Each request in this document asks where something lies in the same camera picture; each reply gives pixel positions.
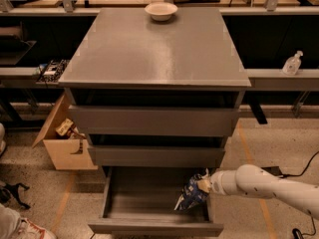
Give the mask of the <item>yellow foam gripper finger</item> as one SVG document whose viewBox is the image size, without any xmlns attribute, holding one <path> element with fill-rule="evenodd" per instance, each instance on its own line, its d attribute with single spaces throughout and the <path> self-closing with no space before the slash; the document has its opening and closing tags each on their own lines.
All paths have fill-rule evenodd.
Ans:
<svg viewBox="0 0 319 239">
<path fill-rule="evenodd" d="M 211 185 L 210 185 L 210 181 L 208 179 L 201 179 L 197 182 L 197 187 L 205 192 L 205 193 L 209 193 L 210 189 L 211 189 Z"/>
</svg>

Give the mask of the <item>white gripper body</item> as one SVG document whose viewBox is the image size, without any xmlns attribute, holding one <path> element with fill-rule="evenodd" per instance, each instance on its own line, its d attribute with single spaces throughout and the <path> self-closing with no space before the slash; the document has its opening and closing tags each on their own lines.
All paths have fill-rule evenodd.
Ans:
<svg viewBox="0 0 319 239">
<path fill-rule="evenodd" d="M 211 189 L 220 195 L 235 195 L 237 185 L 235 182 L 235 172 L 233 170 L 223 170 L 214 173 L 210 177 Z"/>
</svg>

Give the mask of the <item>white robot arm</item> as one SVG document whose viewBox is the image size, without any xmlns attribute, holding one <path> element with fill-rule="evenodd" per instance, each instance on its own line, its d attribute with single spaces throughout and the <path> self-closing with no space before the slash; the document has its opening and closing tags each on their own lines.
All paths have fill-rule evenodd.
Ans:
<svg viewBox="0 0 319 239">
<path fill-rule="evenodd" d="M 275 198 L 319 219 L 319 186 L 280 178 L 253 164 L 236 170 L 206 172 L 203 186 L 219 195 L 238 195 L 248 198 Z"/>
</svg>

